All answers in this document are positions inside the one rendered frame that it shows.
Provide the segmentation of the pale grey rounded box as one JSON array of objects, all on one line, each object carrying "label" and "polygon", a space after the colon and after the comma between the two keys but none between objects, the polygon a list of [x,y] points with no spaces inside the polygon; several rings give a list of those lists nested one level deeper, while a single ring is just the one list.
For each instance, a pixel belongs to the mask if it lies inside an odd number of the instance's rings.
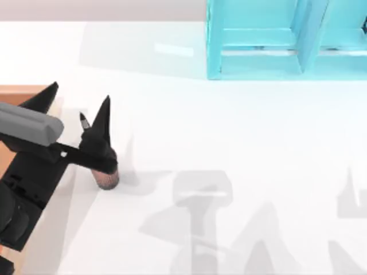
[{"label": "pale grey rounded box", "polygon": [[64,124],[56,117],[0,102],[0,133],[41,146],[56,142]]}]

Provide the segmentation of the light blue rack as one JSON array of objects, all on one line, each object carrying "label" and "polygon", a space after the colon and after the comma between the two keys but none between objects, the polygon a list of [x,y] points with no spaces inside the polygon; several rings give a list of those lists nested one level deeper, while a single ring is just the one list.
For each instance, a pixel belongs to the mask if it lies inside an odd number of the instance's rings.
[{"label": "light blue rack", "polygon": [[367,0],[206,0],[211,80],[367,81]]}]

